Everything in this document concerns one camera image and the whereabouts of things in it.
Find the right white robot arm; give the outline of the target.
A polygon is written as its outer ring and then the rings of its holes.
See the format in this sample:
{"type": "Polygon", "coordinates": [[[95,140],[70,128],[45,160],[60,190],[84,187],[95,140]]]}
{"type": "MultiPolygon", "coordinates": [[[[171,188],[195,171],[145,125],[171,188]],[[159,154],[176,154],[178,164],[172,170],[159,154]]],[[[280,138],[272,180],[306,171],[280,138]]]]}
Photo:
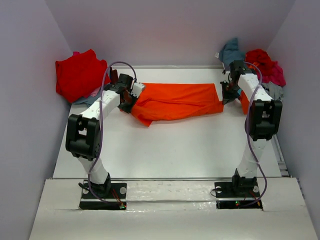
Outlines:
{"type": "Polygon", "coordinates": [[[257,66],[241,60],[229,65],[227,81],[222,81],[222,103],[247,98],[244,129],[247,143],[242,160],[232,180],[215,185],[218,198],[244,198],[258,188],[257,172],[267,143],[278,132],[283,104],[274,100],[262,86],[262,73],[257,66]]]}

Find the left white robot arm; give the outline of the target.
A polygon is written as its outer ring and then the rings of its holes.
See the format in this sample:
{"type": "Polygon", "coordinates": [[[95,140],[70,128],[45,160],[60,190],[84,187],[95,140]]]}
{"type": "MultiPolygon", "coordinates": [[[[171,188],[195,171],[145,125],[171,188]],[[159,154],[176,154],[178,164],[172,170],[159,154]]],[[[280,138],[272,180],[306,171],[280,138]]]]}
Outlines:
{"type": "Polygon", "coordinates": [[[65,148],[77,158],[87,173],[87,190],[98,199],[111,191],[111,177],[103,166],[104,119],[116,108],[130,113],[145,85],[127,74],[100,90],[97,100],[80,114],[71,114],[66,126],[65,148]]]}

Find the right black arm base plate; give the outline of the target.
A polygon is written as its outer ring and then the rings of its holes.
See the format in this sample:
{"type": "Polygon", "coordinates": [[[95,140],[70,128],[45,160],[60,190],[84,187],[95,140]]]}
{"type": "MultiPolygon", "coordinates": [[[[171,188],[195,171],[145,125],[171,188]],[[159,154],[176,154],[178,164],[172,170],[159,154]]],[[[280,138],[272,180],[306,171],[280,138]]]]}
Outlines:
{"type": "Polygon", "coordinates": [[[230,181],[215,182],[210,194],[216,198],[218,210],[263,209],[262,201],[257,201],[260,197],[257,182],[253,187],[238,192],[233,190],[230,181]]]}

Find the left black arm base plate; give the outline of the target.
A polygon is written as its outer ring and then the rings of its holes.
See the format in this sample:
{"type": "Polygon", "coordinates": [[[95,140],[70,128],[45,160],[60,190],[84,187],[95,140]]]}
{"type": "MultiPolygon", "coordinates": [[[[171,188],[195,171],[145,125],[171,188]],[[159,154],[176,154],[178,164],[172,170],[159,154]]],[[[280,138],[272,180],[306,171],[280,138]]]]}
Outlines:
{"type": "Polygon", "coordinates": [[[125,211],[127,209],[126,182],[112,182],[109,193],[96,193],[102,201],[90,192],[86,180],[83,183],[79,182],[78,186],[82,190],[78,206],[81,210],[125,211]]]}

